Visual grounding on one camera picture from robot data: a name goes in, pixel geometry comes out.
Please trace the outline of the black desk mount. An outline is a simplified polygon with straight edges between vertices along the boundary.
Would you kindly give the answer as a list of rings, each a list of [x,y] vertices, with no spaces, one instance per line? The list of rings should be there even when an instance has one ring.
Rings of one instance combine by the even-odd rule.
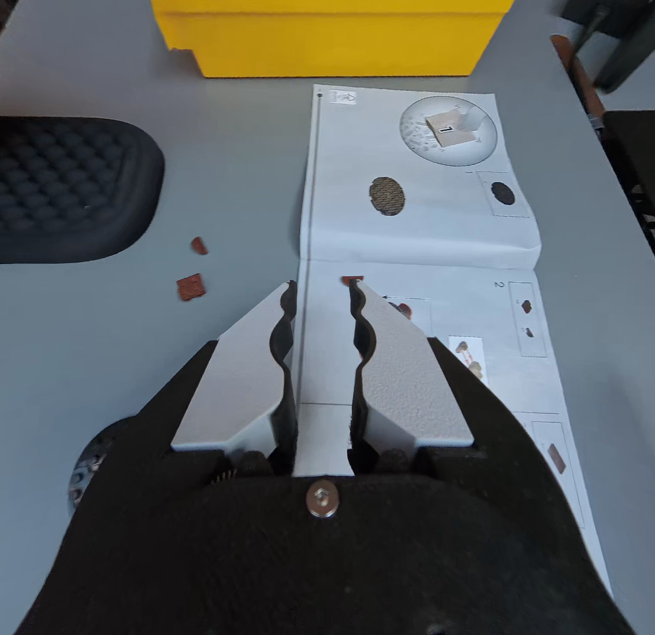
[[[560,15],[580,26],[572,42],[574,58],[596,33],[616,40],[593,82],[606,94],[654,52],[654,0],[568,0]]]

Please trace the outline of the clear container with small bricks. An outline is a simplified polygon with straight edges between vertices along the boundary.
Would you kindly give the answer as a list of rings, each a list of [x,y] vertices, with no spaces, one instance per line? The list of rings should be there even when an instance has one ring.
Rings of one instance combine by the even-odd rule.
[[[86,488],[98,472],[103,460],[113,447],[116,438],[133,419],[134,416],[130,416],[111,423],[86,444],[73,466],[68,484],[67,503],[70,517],[77,510]]]

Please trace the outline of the yellow plastic bin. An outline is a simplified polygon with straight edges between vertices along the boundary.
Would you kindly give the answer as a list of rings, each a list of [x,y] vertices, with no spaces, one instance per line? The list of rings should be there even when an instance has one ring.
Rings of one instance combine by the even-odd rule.
[[[470,75],[515,0],[151,0],[204,77]]]

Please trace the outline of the brown square studded plate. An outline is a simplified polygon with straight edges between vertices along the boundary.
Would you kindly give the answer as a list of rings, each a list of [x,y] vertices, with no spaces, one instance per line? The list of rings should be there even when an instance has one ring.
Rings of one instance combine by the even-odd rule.
[[[176,280],[176,288],[182,302],[190,302],[206,295],[206,287],[201,273]]]

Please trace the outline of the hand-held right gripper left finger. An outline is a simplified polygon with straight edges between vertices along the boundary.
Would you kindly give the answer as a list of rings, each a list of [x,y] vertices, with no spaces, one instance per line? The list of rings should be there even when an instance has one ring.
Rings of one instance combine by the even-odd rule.
[[[217,340],[174,435],[174,451],[248,451],[294,459],[297,416],[286,357],[293,346],[297,283],[284,282]]]

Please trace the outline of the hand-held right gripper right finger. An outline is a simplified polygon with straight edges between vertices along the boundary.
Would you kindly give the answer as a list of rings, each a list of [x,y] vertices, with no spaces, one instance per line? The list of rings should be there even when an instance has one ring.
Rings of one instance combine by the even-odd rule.
[[[467,448],[474,436],[424,335],[363,280],[349,287],[355,321],[350,442],[353,454]]]

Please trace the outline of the brick building instruction booklet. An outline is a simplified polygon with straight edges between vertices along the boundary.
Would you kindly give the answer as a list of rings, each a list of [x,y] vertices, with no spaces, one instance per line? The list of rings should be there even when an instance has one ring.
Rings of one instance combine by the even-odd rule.
[[[542,242],[492,94],[315,85],[300,226],[294,474],[352,475],[361,278],[512,412],[611,592],[534,269]]]

